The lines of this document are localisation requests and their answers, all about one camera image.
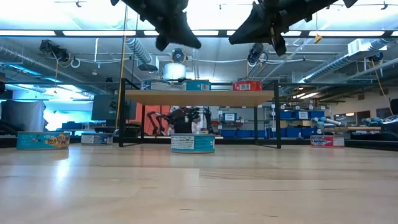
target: blue storage bin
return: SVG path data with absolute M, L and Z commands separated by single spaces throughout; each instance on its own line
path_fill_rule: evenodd
M 321 118 L 325 116 L 324 111 L 310 111 L 310 118 Z
M 221 136 L 224 138 L 235 138 L 236 130 L 221 130 Z
M 288 138 L 298 138 L 301 128 L 286 128 L 286 137 Z
M 280 118 L 281 119 L 291 119 L 292 118 L 292 112 L 291 111 L 280 111 Z
M 236 130 L 236 136 L 238 138 L 250 138 L 251 131 L 250 130 Z
M 250 131 L 251 137 L 254 138 L 254 131 Z M 259 138 L 264 138 L 266 136 L 266 131 L 265 130 L 258 130 L 257 131 L 257 136 Z
M 276 138 L 276 132 L 272 132 L 271 128 L 267 128 L 265 131 L 266 138 Z M 281 128 L 280 129 L 280 137 L 285 138 L 286 137 L 286 128 Z
M 316 128 L 302 128 L 301 135 L 305 139 L 309 139 L 312 134 L 317 134 Z

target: shelf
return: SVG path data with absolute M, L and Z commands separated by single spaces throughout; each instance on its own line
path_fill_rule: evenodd
M 126 97 L 143 105 L 252 106 L 273 99 L 273 91 L 126 90 Z
M 335 127 L 325 128 L 328 132 L 347 132 L 347 131 L 381 131 L 380 127 Z

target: blue box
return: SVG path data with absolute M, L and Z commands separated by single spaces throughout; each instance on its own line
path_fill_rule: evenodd
M 236 130 L 236 137 L 238 138 L 250 138 L 251 131 L 250 130 Z
M 216 137 L 214 134 L 173 134 L 172 152 L 213 153 Z
M 292 112 L 291 111 L 280 111 L 280 118 L 281 119 L 291 119 L 292 118 Z
M 17 149 L 51 150 L 68 149 L 70 133 L 18 132 Z
M 310 118 L 321 118 L 325 116 L 324 111 L 310 111 Z
M 316 134 L 317 129 L 316 128 L 302 128 L 301 135 L 305 139 L 309 139 L 312 134 Z
M 254 138 L 254 131 L 250 131 L 251 132 L 251 137 Z M 258 130 L 257 131 L 257 136 L 259 138 L 264 138 L 266 136 L 266 131 L 265 130 Z
M 276 132 L 272 132 L 271 128 L 267 128 L 265 131 L 266 138 L 276 138 Z M 286 137 L 286 128 L 281 128 L 280 129 L 280 137 L 285 138 Z
M 301 128 L 286 128 L 286 137 L 288 138 L 298 138 Z
M 236 130 L 221 130 L 221 136 L 224 138 L 235 138 Z

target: box label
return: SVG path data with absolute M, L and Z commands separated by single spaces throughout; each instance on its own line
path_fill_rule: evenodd
M 195 137 L 172 136 L 172 149 L 194 149 Z
M 308 112 L 306 112 L 306 111 L 299 111 L 299 112 L 298 112 L 298 118 L 299 118 L 299 119 L 308 119 Z

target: blue can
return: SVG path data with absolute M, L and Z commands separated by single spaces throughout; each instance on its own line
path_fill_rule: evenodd
M 211 82 L 208 80 L 185 80 L 182 82 L 183 90 L 210 91 Z
M 172 152 L 213 153 L 216 136 L 214 134 L 173 134 Z
M 165 80 L 143 80 L 141 81 L 141 90 L 170 90 L 171 84 Z
M 18 132 L 17 149 L 51 150 L 68 149 L 70 133 Z

